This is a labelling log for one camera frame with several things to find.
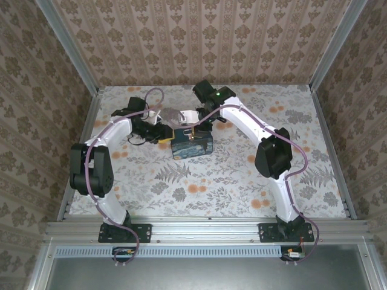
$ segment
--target vented metal strip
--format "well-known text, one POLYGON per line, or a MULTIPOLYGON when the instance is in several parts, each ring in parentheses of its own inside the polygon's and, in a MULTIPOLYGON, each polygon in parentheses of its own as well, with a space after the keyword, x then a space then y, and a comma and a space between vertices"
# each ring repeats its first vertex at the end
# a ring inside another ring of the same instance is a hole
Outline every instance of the vented metal strip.
MULTIPOLYGON (((113 246, 58 246, 55 258, 112 257, 113 246)), ((143 246, 138 258, 281 257, 281 246, 143 246)))

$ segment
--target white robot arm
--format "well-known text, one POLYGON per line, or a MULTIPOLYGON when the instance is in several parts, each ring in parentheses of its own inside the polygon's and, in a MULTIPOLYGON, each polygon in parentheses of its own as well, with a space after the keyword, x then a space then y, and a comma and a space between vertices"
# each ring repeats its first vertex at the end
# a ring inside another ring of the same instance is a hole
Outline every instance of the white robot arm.
MULTIPOLYGON (((223 87, 220 90, 215 90, 207 81, 197 84, 194 93, 204 104, 203 108, 196 111, 182 111, 184 119, 181 118, 180 123, 186 126, 195 125, 202 119, 208 123, 216 119, 221 121, 229 120, 242 132, 257 147, 257 155, 255 166, 258 171, 267 177, 273 196, 276 201, 278 230, 285 240, 294 232, 294 239, 299 239, 299 236, 294 229, 304 226, 304 219, 299 215, 299 211, 295 210, 294 194, 290 188, 288 193, 285 183, 285 176, 290 169, 290 161, 292 159, 290 145, 283 140, 276 138, 265 129, 289 139, 288 132, 282 128, 276 130, 274 127, 263 122, 254 113, 247 109, 240 99, 229 88, 223 87), (212 117, 207 116, 217 111, 212 117)), ((118 110, 121 116, 127 112, 140 112, 145 108, 145 104, 137 100, 136 108, 131 107, 129 101, 128 108, 118 110)), ((85 154, 89 146, 93 144, 91 162, 89 163, 90 185, 95 197, 98 196, 96 205, 108 217, 104 220, 107 224, 120 224, 127 227, 131 226, 129 213, 119 204, 115 194, 110 192, 113 182, 113 172, 111 167, 109 151, 115 149, 118 143, 129 134, 133 133, 143 137, 146 141, 157 143, 159 141, 171 140, 174 137, 173 130, 161 123, 153 122, 152 124, 144 122, 139 116, 126 118, 120 121, 115 121, 117 117, 112 117, 110 124, 107 125, 106 132, 102 137, 94 137, 88 140, 85 144, 75 144, 71 148, 70 162, 70 185, 77 189, 81 194, 87 195, 85 182, 85 168, 83 162, 85 154)))
MULTIPOLYGON (((225 105, 237 105, 240 108, 247 109, 238 97, 230 97, 224 101, 225 105)), ((258 124, 246 113, 240 111, 236 108, 225 108, 220 110, 220 116, 225 118, 226 120, 231 121, 237 128, 239 128, 243 133, 248 136, 248 138, 252 141, 252 143, 258 148, 261 141, 265 138, 268 139, 271 137, 271 134, 266 130, 262 129, 258 126, 258 124)), ((256 117, 265 127, 274 131, 276 128, 269 126, 265 122, 263 122, 260 118, 256 117)), ((284 222, 290 222, 295 220, 298 217, 298 214, 295 212, 289 195, 287 193, 287 189, 285 186, 285 175, 288 173, 288 170, 285 170, 279 175, 278 179, 274 179, 273 177, 269 177, 270 188, 273 192, 274 199, 276 201, 277 207, 277 216, 283 220, 284 222)), ((291 195, 293 200, 295 201, 293 191, 291 189, 291 195)))

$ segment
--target black joint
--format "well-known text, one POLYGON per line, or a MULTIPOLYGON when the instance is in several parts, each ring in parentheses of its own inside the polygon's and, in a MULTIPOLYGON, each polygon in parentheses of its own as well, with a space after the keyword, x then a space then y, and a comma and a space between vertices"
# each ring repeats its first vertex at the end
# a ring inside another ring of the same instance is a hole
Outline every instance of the black joint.
POLYGON ((161 123, 157 123, 156 125, 149 124, 138 116, 131 118, 131 121, 132 133, 151 144, 157 144, 159 140, 170 139, 174 136, 174 131, 168 125, 161 123))
POLYGON ((125 116, 131 113, 144 111, 146 107, 146 102, 142 98, 139 97, 131 97, 129 99, 128 107, 123 108, 121 110, 115 110, 112 117, 114 116, 125 116))
POLYGON ((220 122, 222 122, 222 123, 226 123, 226 122, 227 122, 227 120, 226 120, 225 118, 220 117, 220 116, 218 116, 217 119, 218 119, 220 122))
MULTIPOLYGON (((223 105, 224 101, 228 98, 236 96, 235 92, 226 86, 220 88, 219 90, 214 89, 207 80, 202 80, 195 85, 193 87, 193 92, 198 97, 199 101, 204 104, 203 108, 197 109, 199 112, 199 120, 203 119, 212 111, 223 105)), ((208 119, 208 122, 215 121, 219 116, 219 112, 213 114, 208 119)))
MULTIPOLYGON (((78 190, 81 195, 88 195, 85 176, 85 160, 89 146, 86 144, 74 144, 70 152, 70 186, 78 190)), ((109 148, 97 146, 91 149, 89 163, 89 181, 91 191, 100 198, 113 187, 113 169, 110 162, 109 148)))
POLYGON ((212 87, 208 80, 202 80, 201 82, 197 83, 192 90, 202 104, 206 102, 207 96, 216 91, 216 89, 212 87))
MULTIPOLYGON (((290 139, 289 132, 285 128, 275 130, 275 132, 290 139)), ((292 159, 290 144, 272 135, 263 138, 259 144, 255 156, 255 167, 262 176, 278 179, 279 175, 290 169, 292 159)))

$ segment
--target blue box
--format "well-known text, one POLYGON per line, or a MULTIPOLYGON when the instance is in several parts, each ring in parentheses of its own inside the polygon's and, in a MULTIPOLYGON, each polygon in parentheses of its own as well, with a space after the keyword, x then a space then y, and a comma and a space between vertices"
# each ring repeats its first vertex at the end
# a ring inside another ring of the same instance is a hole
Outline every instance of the blue box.
POLYGON ((175 138, 171 140, 171 149, 174 160, 181 160, 201 155, 211 154, 213 139, 211 132, 200 132, 200 137, 195 136, 190 140, 190 130, 175 130, 175 138))

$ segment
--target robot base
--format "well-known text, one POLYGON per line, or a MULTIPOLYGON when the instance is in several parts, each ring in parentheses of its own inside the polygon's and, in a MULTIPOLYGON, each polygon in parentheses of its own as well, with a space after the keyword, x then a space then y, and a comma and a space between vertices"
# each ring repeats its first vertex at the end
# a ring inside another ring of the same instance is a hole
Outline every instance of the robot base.
POLYGON ((285 223, 276 216, 277 223, 262 223, 258 225, 261 243, 273 242, 314 242, 313 229, 310 223, 300 216, 294 221, 285 223))
MULTIPOLYGON (((137 233, 140 243, 150 243, 152 237, 151 224, 132 224, 131 217, 126 212, 123 226, 134 230, 137 233)), ((127 230, 118 228, 115 225, 103 223, 99 230, 99 243, 135 243, 135 237, 127 230)))

